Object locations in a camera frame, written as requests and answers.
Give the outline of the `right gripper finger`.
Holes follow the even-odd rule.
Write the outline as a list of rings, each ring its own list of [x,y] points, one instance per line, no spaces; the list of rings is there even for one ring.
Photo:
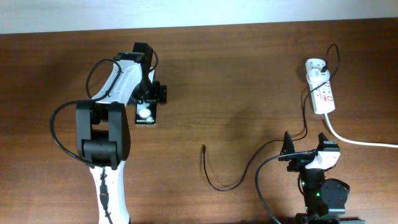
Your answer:
[[[320,133],[318,135],[318,141],[319,141],[319,143],[318,143],[317,149],[318,150],[324,150],[327,147],[327,144],[328,144],[328,139],[324,135],[324,133]]]
[[[288,131],[284,133],[283,145],[280,151],[280,155],[293,154],[295,152],[293,140]]]

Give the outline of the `black Samsung smartphone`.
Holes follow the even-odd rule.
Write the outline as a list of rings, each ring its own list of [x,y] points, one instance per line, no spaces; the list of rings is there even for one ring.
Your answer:
[[[156,104],[143,103],[136,105],[135,124],[138,126],[153,126],[156,124]]]

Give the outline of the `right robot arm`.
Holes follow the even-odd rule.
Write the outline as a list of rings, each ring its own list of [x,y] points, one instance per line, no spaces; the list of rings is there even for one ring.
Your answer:
[[[296,223],[365,223],[358,217],[343,218],[350,186],[338,179],[327,179],[325,172],[334,168],[341,156],[339,145],[320,133],[318,146],[297,152],[289,132],[285,132],[280,161],[287,161],[289,172],[298,173],[299,191],[305,202],[305,213],[295,216]]]

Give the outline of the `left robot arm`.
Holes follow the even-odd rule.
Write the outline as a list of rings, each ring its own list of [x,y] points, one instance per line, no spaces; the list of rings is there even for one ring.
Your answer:
[[[131,221],[124,196],[124,166],[131,149],[126,107],[136,107],[136,125],[155,125],[167,87],[155,80],[153,58],[153,52],[118,53],[102,89],[76,106],[78,154],[90,163],[100,223]]]

